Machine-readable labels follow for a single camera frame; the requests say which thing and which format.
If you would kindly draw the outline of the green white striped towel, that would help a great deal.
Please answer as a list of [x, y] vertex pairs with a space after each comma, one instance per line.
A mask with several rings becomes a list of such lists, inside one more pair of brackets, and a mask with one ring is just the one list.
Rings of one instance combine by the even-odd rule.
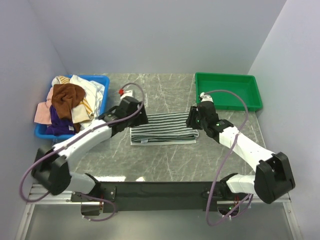
[[199, 132], [187, 127], [188, 116], [188, 112], [150, 114], [147, 117], [147, 124], [130, 128], [130, 144], [132, 146], [195, 144]]

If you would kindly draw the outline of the brown towel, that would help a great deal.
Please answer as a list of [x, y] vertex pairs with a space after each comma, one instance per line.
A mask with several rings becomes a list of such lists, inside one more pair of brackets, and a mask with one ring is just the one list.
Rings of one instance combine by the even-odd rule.
[[85, 97], [85, 90], [79, 85], [72, 83], [55, 84], [51, 105], [54, 106], [60, 119], [69, 119], [75, 128], [75, 134], [81, 129], [79, 123], [72, 120], [72, 109], [77, 107]]

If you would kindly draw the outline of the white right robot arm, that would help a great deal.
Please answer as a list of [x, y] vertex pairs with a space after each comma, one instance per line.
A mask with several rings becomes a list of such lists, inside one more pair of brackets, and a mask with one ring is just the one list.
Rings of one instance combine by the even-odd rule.
[[229, 148], [253, 170], [253, 175], [233, 173], [220, 180], [220, 194], [231, 200], [238, 193], [257, 195], [264, 203], [271, 204], [296, 187], [288, 157], [258, 145], [226, 119], [220, 119], [214, 103], [204, 101], [192, 106], [186, 125], [203, 130], [217, 143]]

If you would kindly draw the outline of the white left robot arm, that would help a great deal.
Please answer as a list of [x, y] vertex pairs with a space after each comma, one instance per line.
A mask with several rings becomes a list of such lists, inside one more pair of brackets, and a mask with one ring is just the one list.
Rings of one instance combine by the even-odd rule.
[[88, 173], [76, 173], [71, 165], [90, 149], [109, 140], [126, 128], [148, 123], [143, 102], [125, 96], [119, 105], [101, 114], [87, 128], [49, 149], [39, 148], [31, 175], [54, 196], [65, 190], [81, 193], [89, 201], [101, 194], [101, 182]]

